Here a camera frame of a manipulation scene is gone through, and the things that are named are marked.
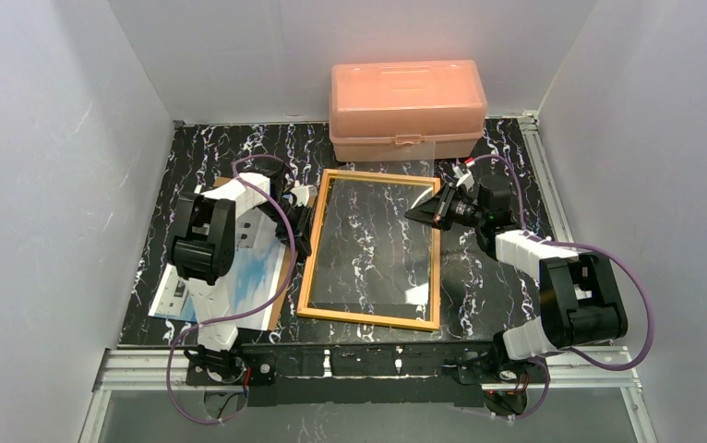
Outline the yellow wooden picture frame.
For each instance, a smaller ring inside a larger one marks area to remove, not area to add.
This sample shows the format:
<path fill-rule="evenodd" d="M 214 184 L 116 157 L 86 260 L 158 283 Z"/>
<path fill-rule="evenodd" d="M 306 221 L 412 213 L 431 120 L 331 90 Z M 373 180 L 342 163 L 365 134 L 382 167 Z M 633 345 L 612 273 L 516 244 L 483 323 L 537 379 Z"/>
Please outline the yellow wooden picture frame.
<path fill-rule="evenodd" d="M 306 260 L 304 267 L 304 276 L 302 279 L 302 286 L 298 299 L 297 314 L 300 317 L 310 317 L 315 319 L 324 319 L 331 321 L 340 322 L 351 322 L 359 324 L 370 324 L 377 325 L 381 327 L 399 328 L 399 329 L 415 329 L 423 331 L 435 331 L 440 328 L 440 283 L 441 283 L 441 272 L 440 272 L 440 246 L 441 246 L 441 234 L 440 232 L 426 227 L 432 237 L 432 258 L 430 265 L 430 286 L 431 294 L 428 306 L 420 312 L 413 312 L 409 317 L 394 316 L 394 315 L 380 315 L 369 314 L 363 312 L 352 312 L 347 310 L 339 309 L 329 309 L 329 308 L 318 308 L 313 307 L 309 302 L 309 293 L 311 289 L 311 283 L 313 281 L 314 267 L 317 258 L 318 245 L 320 239 L 320 228 L 322 224 L 322 216 L 324 212 L 324 199 L 330 186 L 330 179 L 332 178 L 352 178 L 353 180 L 359 181 L 364 179 L 372 178 L 378 182 L 385 182 L 388 180 L 388 176 L 385 174 L 370 174 L 366 172 L 353 172 L 344 171 L 342 169 L 326 169 L 324 170 L 321 181 L 320 188 L 318 190 L 318 197 L 315 204 L 315 215 L 312 225 L 312 233 L 310 236 L 312 254 Z M 439 191 L 441 188 L 441 183 L 439 178 L 433 176 L 427 181 L 433 186 L 433 193 L 431 197 Z"/>

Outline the building photo print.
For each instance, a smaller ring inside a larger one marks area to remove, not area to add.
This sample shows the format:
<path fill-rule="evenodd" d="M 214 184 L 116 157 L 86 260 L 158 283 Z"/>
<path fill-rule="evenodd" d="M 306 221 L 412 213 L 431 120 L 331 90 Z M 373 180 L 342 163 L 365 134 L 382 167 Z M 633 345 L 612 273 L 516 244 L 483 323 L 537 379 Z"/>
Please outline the building photo print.
<path fill-rule="evenodd" d="M 163 272 L 151 317 L 196 322 L 247 312 L 268 301 L 288 269 L 290 250 L 275 236 L 277 224 L 260 210 L 237 220 L 234 261 L 213 285 L 183 280 L 173 265 Z"/>

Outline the clear acrylic sheet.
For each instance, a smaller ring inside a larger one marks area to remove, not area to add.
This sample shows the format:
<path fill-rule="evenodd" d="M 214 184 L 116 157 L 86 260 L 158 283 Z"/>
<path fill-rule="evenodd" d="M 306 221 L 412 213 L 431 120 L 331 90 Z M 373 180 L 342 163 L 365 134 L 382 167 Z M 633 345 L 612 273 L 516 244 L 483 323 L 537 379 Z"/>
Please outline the clear acrylic sheet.
<path fill-rule="evenodd" d="M 427 200 L 436 145 L 423 142 L 341 157 L 344 171 L 388 180 L 332 178 L 309 302 L 313 307 L 409 317 L 430 301 L 432 237 L 405 212 Z"/>

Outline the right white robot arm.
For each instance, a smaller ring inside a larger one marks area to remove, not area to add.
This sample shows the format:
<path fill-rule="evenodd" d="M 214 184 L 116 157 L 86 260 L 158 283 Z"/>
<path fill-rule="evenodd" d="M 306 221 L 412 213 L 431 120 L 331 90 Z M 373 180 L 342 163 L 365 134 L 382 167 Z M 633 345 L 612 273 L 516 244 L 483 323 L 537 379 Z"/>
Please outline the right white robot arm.
<path fill-rule="evenodd" d="M 538 282 L 538 317 L 496 334 L 478 359 L 483 369 L 513 371 L 532 357 L 624 336 L 628 320 L 610 260 L 532 239 L 518 228 L 510 203 L 505 188 L 444 185 L 405 213 L 441 231 L 455 224 L 472 228 L 490 258 Z"/>

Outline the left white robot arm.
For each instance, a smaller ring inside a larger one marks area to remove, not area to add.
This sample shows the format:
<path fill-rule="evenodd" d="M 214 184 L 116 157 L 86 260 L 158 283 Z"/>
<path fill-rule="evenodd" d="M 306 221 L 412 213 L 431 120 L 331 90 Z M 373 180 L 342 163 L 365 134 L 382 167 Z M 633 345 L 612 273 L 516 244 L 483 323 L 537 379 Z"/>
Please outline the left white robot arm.
<path fill-rule="evenodd" d="M 240 173 L 180 198 L 168 261 L 195 309 L 201 352 L 232 355 L 246 320 L 265 322 L 276 312 L 296 263 L 312 253 L 317 193 L 293 186 L 285 173 Z"/>

